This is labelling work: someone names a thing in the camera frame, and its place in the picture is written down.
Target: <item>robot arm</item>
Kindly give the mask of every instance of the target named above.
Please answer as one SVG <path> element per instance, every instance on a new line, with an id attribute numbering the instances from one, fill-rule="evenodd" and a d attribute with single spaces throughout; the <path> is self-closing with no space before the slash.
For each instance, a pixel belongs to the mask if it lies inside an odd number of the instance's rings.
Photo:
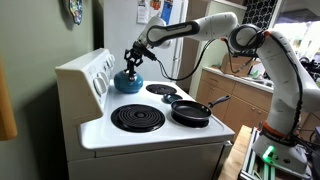
<path id="1" fill-rule="evenodd" d="M 275 86 L 268 118 L 253 150 L 266 163 L 306 178 L 307 160 L 295 146 L 293 130 L 297 128 L 300 109 L 320 110 L 320 89 L 300 64 L 288 40 L 276 31 L 239 26 L 234 13 L 221 13 L 171 26 L 147 26 L 136 43 L 145 48 L 158 47 L 179 37 L 199 41 L 226 38 L 234 52 L 256 52 Z"/>

